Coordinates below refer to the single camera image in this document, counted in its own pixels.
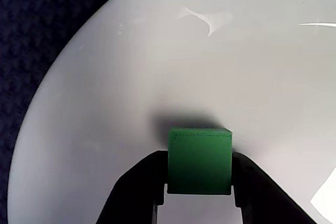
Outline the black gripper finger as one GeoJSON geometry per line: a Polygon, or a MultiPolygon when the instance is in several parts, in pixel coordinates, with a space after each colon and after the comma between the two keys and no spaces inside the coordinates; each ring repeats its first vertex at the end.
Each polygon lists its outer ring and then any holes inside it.
{"type": "Polygon", "coordinates": [[[247,156],[233,152],[232,185],[243,223],[315,223],[315,221],[247,156]]]}
{"type": "Polygon", "coordinates": [[[157,223],[167,175],[168,151],[140,160],[116,181],[96,223],[157,223]]]}

